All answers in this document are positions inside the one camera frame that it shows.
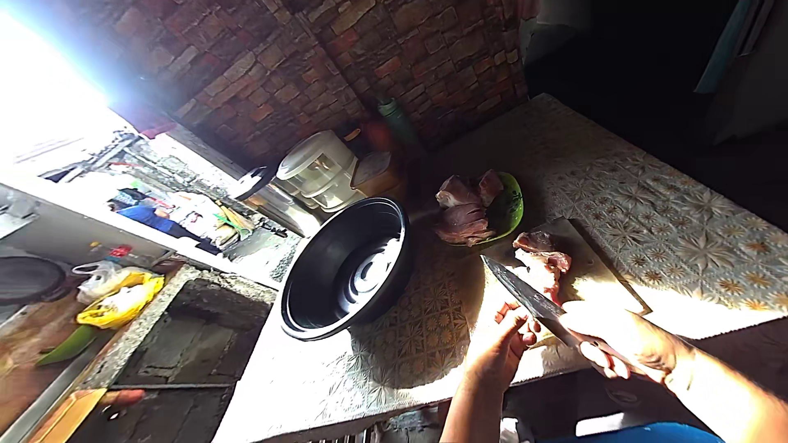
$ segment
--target blue shirt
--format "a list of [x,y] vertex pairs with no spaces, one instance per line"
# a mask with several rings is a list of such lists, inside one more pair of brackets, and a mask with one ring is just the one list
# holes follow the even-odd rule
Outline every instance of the blue shirt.
[[176,222],[172,220],[157,216],[154,211],[156,211],[155,208],[137,205],[121,209],[118,213],[163,233],[167,233],[172,225],[176,225]]

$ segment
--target raw meat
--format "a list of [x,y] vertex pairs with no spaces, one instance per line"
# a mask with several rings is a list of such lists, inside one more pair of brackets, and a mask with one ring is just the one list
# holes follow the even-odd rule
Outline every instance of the raw meat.
[[490,206],[493,200],[504,190],[504,184],[500,182],[498,173],[489,170],[481,176],[477,191],[481,197],[481,204],[485,207]]
[[514,268],[515,275],[560,305],[558,279],[569,270],[571,257],[562,252],[528,252],[523,249],[516,250],[515,257],[525,265]]
[[556,249],[552,236],[545,231],[522,233],[517,236],[512,246],[528,252],[552,252]]
[[443,212],[442,218],[449,225],[462,225],[483,219],[485,212],[483,206],[470,203],[448,208]]
[[487,229],[486,218],[462,225],[449,225],[443,222],[435,226],[435,233],[445,242],[467,246],[473,246],[495,234],[491,229]]
[[545,257],[547,259],[547,263],[557,267],[562,274],[566,274],[569,268],[572,266],[572,258],[563,252],[531,252],[531,254]]
[[468,203],[481,204],[479,196],[466,185],[459,176],[446,179],[435,195],[440,207],[455,207]]

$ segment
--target plastic bag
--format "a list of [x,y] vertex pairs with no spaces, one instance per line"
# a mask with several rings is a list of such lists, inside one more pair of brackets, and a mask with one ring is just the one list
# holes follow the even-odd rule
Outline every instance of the plastic bag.
[[132,321],[164,286],[164,277],[150,278],[150,275],[140,285],[121,288],[117,294],[95,301],[76,315],[76,322],[117,329]]
[[76,296],[77,301],[85,304],[114,294],[121,288],[139,285],[154,275],[147,269],[135,266],[124,268],[108,260],[79,265],[71,271],[75,274],[91,276],[79,286],[80,293]]

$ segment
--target patterned tablecloth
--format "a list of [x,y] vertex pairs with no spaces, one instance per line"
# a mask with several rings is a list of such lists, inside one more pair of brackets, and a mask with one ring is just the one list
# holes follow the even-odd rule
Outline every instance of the patterned tablecloth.
[[[512,173],[523,188],[526,214],[516,233],[574,219],[651,307],[648,318],[672,332],[709,337],[788,313],[788,235],[553,97],[541,95],[438,153],[430,186],[488,168]],[[507,293],[476,248],[415,234],[406,294],[375,323],[300,342],[284,334],[277,315],[269,318],[214,441],[378,418],[454,394],[472,337],[491,326]],[[523,356],[515,382],[584,366],[546,340]]]

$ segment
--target hand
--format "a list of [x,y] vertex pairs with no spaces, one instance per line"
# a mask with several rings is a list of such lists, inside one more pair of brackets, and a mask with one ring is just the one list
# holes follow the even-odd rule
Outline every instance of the hand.
[[634,370],[665,383],[679,364],[691,366],[695,348],[639,315],[586,301],[566,302],[563,309],[567,313],[559,320],[564,327],[601,338],[633,364],[629,367],[618,357],[582,342],[580,353],[602,367],[609,378],[628,378]]
[[495,321],[498,325],[471,345],[464,381],[503,394],[515,378],[522,353],[536,343],[540,326],[516,301],[504,303]]

